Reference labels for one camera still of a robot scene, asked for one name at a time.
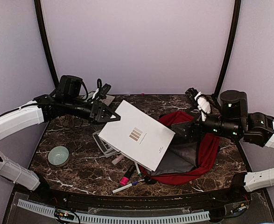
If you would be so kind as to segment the red student backpack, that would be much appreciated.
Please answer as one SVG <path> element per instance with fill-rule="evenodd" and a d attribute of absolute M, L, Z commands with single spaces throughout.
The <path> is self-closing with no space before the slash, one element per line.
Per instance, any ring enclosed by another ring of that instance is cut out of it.
<path fill-rule="evenodd" d="M 174 137 L 156 171 L 139 165 L 141 173 L 168 185 L 183 185 L 209 172 L 216 160 L 220 138 L 210 133 L 192 143 Z"/>

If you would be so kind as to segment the white notebook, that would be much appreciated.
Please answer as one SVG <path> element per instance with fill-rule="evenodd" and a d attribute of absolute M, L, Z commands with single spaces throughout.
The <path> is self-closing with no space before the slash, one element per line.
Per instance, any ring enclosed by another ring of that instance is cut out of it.
<path fill-rule="evenodd" d="M 108 122 L 99 138 L 144 168 L 156 171 L 175 132 L 126 100 L 115 112 L 120 120 Z"/>

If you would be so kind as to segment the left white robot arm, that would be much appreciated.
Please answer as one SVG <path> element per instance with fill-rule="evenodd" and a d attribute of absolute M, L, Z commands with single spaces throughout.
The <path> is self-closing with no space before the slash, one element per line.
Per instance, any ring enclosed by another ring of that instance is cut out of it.
<path fill-rule="evenodd" d="M 97 80 L 97 88 L 91 98 L 81 97 L 80 90 L 86 88 L 82 78 L 63 75 L 58 86 L 50 93 L 34 98 L 26 104 L 0 114 L 0 141 L 28 127 L 73 115 L 93 124 L 119 121 L 120 116 L 102 102 L 111 89 L 109 84 Z M 30 191 L 42 203 L 53 200 L 53 192 L 41 176 L 7 158 L 0 152 L 0 176 L 17 183 Z"/>

